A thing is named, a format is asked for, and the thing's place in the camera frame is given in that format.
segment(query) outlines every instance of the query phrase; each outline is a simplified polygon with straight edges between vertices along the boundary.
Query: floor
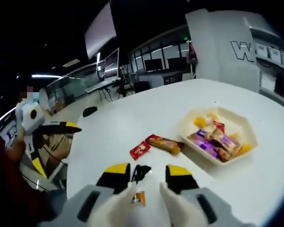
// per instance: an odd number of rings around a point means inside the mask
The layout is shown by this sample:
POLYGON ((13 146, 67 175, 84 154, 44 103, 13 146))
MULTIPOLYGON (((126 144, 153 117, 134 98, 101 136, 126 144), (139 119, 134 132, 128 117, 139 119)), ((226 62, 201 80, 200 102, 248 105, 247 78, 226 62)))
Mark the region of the floor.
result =
MULTIPOLYGON (((57 114, 53 116, 46 116, 47 118, 51 119, 52 121, 70 121, 73 123, 77 123, 79 120, 79 117, 82 115, 83 110, 87 108, 88 106, 96 106, 101 107, 103 105, 109 104, 111 101, 115 101, 119 98, 119 95, 116 92, 116 87, 110 87, 111 90, 111 99, 108 95, 108 93, 105 91, 104 93, 101 92, 94 92, 91 95, 85 96, 76 102, 68 105, 61 111, 59 111, 57 114)), ((127 95, 133 95, 134 92, 128 92, 127 95)), ((59 186, 57 185, 57 179, 55 180, 56 184, 53 184, 53 182, 49 181, 48 179, 41 176, 36 171, 32 170, 31 168, 28 168, 25 165, 21 165, 20 170, 22 174, 26 177, 26 181, 28 184, 34 188, 38 189, 40 191, 43 190, 54 190, 57 189, 59 186)), ((67 168, 63 168, 59 170, 59 174, 57 177, 64 175, 66 176, 67 168)))

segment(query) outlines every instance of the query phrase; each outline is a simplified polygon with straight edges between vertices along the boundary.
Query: food tray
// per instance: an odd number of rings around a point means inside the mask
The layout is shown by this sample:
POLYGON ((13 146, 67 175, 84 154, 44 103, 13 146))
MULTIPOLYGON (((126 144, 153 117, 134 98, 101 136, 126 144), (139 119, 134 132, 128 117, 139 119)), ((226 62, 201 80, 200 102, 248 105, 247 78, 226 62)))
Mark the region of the food tray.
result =
POLYGON ((222 107, 217 108, 208 108, 208 109, 202 109, 202 108, 195 108, 191 111, 189 111, 183 120, 180 121, 178 124, 178 133, 182 137, 183 141, 191 147, 193 150, 199 152, 202 156, 204 156, 206 159, 210 160, 216 165, 228 165, 229 163, 232 163, 234 161, 237 161, 246 155, 248 155, 251 151, 236 157, 234 159, 231 159, 227 162, 222 162, 219 159, 215 159, 210 154, 208 154, 206 151, 195 145, 192 141, 190 141, 187 137, 191 135, 192 133, 195 133, 199 130, 199 128, 194 124, 194 120, 196 117, 199 116, 205 116, 207 113, 215 113, 218 118, 219 122, 225 124, 225 134, 231 135, 233 133, 239 134, 238 141, 242 143, 247 143, 252 146, 252 150, 257 147, 257 138, 252 130, 251 125, 249 124, 248 120, 245 117, 242 117, 230 110, 227 110, 222 107))

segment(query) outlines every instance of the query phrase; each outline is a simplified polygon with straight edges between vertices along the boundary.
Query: white table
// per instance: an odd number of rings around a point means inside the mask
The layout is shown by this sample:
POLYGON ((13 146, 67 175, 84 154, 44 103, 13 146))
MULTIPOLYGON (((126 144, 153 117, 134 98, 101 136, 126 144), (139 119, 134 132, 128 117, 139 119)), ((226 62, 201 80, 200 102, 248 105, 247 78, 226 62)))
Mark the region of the white table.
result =
POLYGON ((78 124, 82 132, 75 134, 68 159, 67 197, 89 183, 95 184, 110 165, 129 162, 132 171, 136 164, 149 165, 152 174, 145 186, 147 206, 138 208, 140 226, 170 226, 159 196, 166 164, 187 168, 200 187, 208 187, 225 199, 244 222, 263 225, 284 199, 284 108, 262 95, 194 79, 117 100, 87 118, 81 117, 78 124), (156 148, 136 162, 130 156, 130 149, 153 133, 179 139, 179 120, 194 107, 212 106, 248 118, 258 139, 258 147, 249 156, 220 168, 192 155, 200 168, 184 154, 173 157, 156 148))

